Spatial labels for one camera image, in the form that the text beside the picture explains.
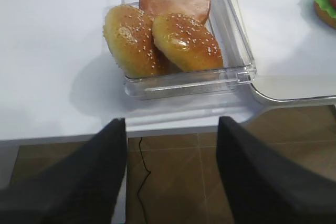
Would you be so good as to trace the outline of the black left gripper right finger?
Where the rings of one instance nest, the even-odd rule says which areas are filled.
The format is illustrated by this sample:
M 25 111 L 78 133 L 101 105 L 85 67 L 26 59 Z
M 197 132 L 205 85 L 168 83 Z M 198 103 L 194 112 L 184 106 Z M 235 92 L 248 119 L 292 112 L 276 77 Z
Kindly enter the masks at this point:
M 335 182 L 280 155 L 231 117 L 216 161 L 235 223 L 335 223 Z

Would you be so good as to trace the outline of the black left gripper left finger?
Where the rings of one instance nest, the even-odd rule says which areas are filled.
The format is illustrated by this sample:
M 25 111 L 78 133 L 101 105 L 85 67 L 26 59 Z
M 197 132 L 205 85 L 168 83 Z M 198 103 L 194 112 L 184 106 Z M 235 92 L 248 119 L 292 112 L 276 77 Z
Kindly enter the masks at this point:
M 127 165 L 114 119 L 50 168 L 1 190 L 1 223 L 111 223 Z

